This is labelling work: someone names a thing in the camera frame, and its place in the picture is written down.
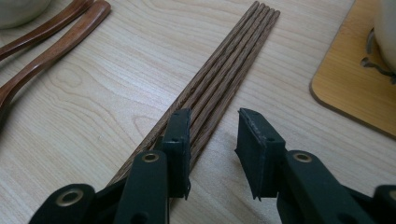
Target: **spoon handle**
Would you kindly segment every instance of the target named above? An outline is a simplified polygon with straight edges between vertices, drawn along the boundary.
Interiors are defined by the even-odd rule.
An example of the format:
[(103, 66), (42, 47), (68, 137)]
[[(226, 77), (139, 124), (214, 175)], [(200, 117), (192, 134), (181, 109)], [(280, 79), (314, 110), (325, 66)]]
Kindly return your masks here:
[(0, 48), (0, 62), (9, 55), (52, 36), (86, 11), (92, 2), (93, 0), (73, 0), (64, 10), (49, 21)]
[(0, 114), (9, 105), (14, 95), (32, 77), (50, 67), (58, 59), (81, 42), (110, 12), (106, 1), (96, 1), (88, 11), (54, 45), (27, 64), (15, 77), (0, 88)]

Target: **ceramic cup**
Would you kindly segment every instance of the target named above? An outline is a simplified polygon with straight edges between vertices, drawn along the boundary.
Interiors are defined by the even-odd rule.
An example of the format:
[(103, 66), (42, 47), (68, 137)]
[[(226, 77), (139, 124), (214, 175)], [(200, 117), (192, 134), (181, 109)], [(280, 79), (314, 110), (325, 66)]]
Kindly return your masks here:
[(396, 0), (380, 0), (375, 14), (375, 40), (384, 62), (396, 73)]
[(46, 9), (50, 0), (0, 0), (0, 29), (22, 25)]

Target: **light wood tabletop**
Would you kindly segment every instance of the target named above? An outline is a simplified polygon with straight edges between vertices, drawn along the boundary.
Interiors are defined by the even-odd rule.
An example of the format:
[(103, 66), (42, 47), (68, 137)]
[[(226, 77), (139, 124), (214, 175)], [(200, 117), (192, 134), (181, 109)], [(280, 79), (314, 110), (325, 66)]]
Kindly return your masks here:
[[(0, 30), (0, 46), (70, 2), (53, 0), (37, 19)], [(29, 82), (3, 117), (0, 223), (28, 222), (65, 185), (103, 189), (253, 1), (108, 2), (103, 23)], [(189, 199), (173, 202), (172, 223), (280, 223), (275, 199), (253, 200), (233, 152), (240, 107), (262, 113), (287, 149), (315, 154), (350, 188), (372, 195), (396, 183), (395, 140), (323, 107), (309, 90), (353, 2), (265, 0), (279, 20), (193, 168)], [(0, 83), (70, 27), (0, 62)]]

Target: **bamboo board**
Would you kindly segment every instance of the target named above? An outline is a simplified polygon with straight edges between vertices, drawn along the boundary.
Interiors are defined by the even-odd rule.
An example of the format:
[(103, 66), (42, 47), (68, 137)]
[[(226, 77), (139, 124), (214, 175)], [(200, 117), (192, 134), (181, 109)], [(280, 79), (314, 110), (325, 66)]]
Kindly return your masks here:
[[(357, 0), (311, 82), (314, 97), (337, 111), (396, 137), (396, 85), (360, 65), (374, 26), (377, 1)], [(380, 62), (377, 50), (370, 56)]]

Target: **chopstick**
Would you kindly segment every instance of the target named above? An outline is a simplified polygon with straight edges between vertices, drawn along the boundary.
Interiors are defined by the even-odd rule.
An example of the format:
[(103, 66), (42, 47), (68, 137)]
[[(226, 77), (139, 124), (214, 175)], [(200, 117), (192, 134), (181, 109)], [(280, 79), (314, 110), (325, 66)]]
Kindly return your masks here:
[(12, 98), (32, 77), (53, 65), (87, 37), (110, 12), (106, 1), (96, 1), (73, 27), (55, 44), (27, 64), (15, 77), (0, 88), (0, 118)]
[(64, 10), (49, 21), (0, 48), (0, 62), (13, 53), (54, 35), (85, 12), (92, 5), (92, 2), (93, 0), (73, 0)]
[(171, 114), (181, 107), (189, 107), (192, 110), (192, 168), (260, 52), (278, 16), (278, 11), (254, 2), (108, 185), (128, 175), (134, 156), (153, 147), (156, 139), (164, 132)]

